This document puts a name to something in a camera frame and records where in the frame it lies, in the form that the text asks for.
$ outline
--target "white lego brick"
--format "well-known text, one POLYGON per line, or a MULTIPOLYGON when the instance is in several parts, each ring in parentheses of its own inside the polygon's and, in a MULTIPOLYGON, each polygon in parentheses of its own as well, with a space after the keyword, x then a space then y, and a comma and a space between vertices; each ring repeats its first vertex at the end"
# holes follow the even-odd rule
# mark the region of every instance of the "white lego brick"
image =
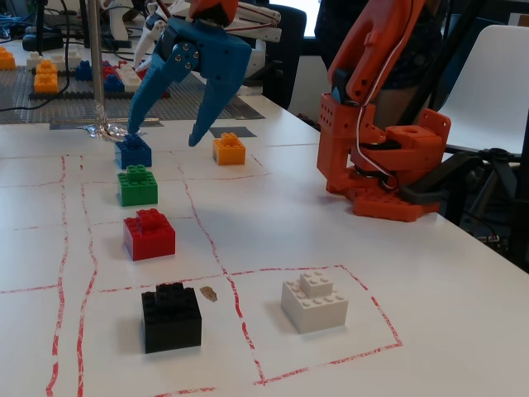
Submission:
POLYGON ((122 65, 116 71, 125 86, 125 92, 135 93, 141 85, 141 79, 134 69, 131 66, 122 65))
POLYGON ((28 70, 35 69, 44 58, 38 52, 32 51, 27 56, 26 67, 28 70))
POLYGON ((310 299, 300 288, 299 281, 285 281, 281 307, 299 333, 339 327, 346 323, 349 301, 337 291, 328 296, 310 299))
POLYGON ((58 72, 66 71, 66 62, 64 61, 64 55, 52 55, 51 63, 57 66, 58 72))
POLYGON ((68 50, 68 67, 75 69, 81 65, 81 55, 77 50, 68 50))
POLYGON ((332 293, 332 279, 323 270, 304 271, 299 276, 299 286, 309 298, 327 296, 332 293))

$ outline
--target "chair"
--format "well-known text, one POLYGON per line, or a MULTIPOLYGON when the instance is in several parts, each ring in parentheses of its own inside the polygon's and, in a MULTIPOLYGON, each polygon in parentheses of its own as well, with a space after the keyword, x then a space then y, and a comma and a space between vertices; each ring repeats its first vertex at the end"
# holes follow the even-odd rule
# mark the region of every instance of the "chair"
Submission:
POLYGON ((283 32, 279 43, 266 44, 267 61, 279 61, 281 65, 265 75, 263 95, 281 108, 288 109, 298 73, 307 14, 297 8, 276 4, 266 7, 281 13, 279 28, 283 32))
POLYGON ((486 27, 439 111, 452 121, 448 144, 522 152, 529 108, 529 28, 486 27))

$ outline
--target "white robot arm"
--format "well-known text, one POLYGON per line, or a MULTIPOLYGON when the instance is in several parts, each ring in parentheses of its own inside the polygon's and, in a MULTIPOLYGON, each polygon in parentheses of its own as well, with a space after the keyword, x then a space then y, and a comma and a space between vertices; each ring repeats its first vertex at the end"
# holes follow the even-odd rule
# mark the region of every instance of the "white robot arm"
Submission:
POLYGON ((100 4, 103 10, 109 10, 110 32, 114 40, 129 40, 129 35, 123 23, 123 16, 134 7, 132 0, 101 0, 100 4))

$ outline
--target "yellow lego brick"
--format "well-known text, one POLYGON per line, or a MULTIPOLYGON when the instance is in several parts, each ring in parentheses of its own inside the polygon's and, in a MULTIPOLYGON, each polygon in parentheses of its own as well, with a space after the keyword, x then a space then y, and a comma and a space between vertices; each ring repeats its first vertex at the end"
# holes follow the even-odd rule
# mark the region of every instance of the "yellow lego brick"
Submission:
POLYGON ((35 76, 36 93, 58 93, 59 81, 53 74, 38 74, 35 76))
POLYGON ((233 132, 224 133, 221 139, 213 140, 213 159, 219 165, 243 165, 246 148, 233 132))
POLYGON ((50 60, 43 60, 36 67, 37 74, 53 74, 57 75, 57 65, 52 64, 50 60))
POLYGON ((15 57, 11 52, 8 52, 4 47, 0 47, 0 70, 16 69, 15 57))

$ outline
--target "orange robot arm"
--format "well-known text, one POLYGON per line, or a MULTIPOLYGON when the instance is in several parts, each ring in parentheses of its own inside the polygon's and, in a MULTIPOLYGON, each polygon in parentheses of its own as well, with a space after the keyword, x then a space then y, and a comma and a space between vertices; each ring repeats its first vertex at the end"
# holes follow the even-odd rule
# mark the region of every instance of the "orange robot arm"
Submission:
POLYGON ((331 84, 337 69, 354 70, 346 87, 347 95, 356 103, 364 103, 373 90, 370 96, 375 98, 412 34, 423 6, 424 0, 368 2, 329 69, 331 84))
POLYGON ((192 0, 189 16, 228 26, 235 19, 238 7, 237 0, 192 0))
POLYGON ((344 194, 360 216, 412 222, 438 203, 415 205, 398 188, 413 184, 442 160, 450 119, 425 110, 418 126, 374 124, 376 97, 417 23, 424 0, 370 0, 331 68, 332 94, 322 95, 317 168, 327 190, 344 194), (349 160, 354 167, 348 167, 349 160))

